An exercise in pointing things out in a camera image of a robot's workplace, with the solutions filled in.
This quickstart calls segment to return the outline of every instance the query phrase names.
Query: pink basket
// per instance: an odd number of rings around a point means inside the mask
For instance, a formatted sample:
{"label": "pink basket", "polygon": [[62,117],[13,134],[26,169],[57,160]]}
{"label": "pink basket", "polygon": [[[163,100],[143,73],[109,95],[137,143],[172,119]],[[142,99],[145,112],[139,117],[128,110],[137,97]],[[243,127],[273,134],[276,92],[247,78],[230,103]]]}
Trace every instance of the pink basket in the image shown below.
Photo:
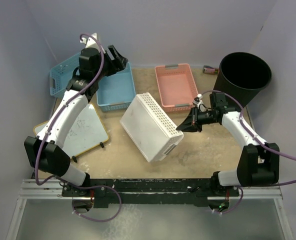
{"label": "pink basket", "polygon": [[155,67],[161,105],[165,112],[189,110],[198,91],[189,64]]}

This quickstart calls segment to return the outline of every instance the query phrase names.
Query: white box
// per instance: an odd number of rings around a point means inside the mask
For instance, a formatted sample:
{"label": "white box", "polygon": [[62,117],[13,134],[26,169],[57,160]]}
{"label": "white box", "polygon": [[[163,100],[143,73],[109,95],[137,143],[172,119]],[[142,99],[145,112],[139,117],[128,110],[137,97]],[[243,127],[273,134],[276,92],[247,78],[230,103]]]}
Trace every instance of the white box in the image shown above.
{"label": "white box", "polygon": [[149,92],[136,95],[120,124],[148,162],[164,159],[184,137]]}

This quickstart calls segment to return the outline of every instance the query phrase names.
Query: blue basket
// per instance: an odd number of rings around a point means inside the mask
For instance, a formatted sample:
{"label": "blue basket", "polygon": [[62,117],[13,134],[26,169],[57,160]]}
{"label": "blue basket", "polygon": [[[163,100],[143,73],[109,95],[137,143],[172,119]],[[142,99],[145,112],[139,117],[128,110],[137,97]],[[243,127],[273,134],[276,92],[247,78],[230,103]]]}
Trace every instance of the blue basket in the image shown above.
{"label": "blue basket", "polygon": [[50,70],[49,79],[51,96],[60,99],[64,97],[67,84],[73,77],[73,71],[79,66],[79,55],[80,53],[77,53]]}
{"label": "blue basket", "polygon": [[97,104],[103,112],[126,109],[135,96],[133,73],[128,62],[123,71],[100,80]]}

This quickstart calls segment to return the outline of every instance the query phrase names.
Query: white board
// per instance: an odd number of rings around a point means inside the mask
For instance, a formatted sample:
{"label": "white board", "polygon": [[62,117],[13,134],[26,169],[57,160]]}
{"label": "white board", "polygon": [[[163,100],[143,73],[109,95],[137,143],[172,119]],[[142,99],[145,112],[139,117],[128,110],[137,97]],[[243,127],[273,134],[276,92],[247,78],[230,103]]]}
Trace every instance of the white board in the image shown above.
{"label": "white board", "polygon": [[[48,122],[43,122],[34,127],[37,135]],[[99,118],[97,111],[91,103],[88,104],[74,121],[64,141],[62,150],[69,156],[78,156],[100,143],[108,141],[109,136]]]}

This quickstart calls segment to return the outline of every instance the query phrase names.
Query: black trash can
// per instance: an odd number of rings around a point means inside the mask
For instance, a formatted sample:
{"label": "black trash can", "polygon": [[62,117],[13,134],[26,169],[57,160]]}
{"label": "black trash can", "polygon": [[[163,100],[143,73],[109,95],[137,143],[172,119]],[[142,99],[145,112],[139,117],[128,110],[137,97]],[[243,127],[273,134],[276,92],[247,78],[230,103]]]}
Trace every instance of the black trash can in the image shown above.
{"label": "black trash can", "polygon": [[[247,52],[234,52],[222,59],[213,89],[231,95],[245,107],[271,79],[272,71],[264,60]],[[237,106],[228,97],[227,101]]]}

